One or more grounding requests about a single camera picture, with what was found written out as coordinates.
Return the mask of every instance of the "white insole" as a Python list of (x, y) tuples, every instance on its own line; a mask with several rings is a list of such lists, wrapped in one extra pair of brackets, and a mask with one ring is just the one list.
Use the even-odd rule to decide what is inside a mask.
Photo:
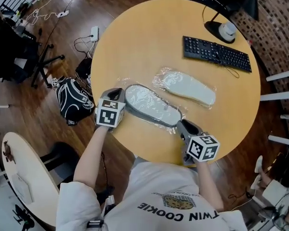
[(161, 121), (168, 127), (176, 126), (182, 119), (181, 112), (167, 104), (151, 89), (142, 85), (131, 85), (125, 89), (125, 101), (137, 112)]
[(161, 81), (161, 85), (173, 94), (195, 99), (206, 105), (215, 103), (215, 92), (185, 73), (167, 72)]

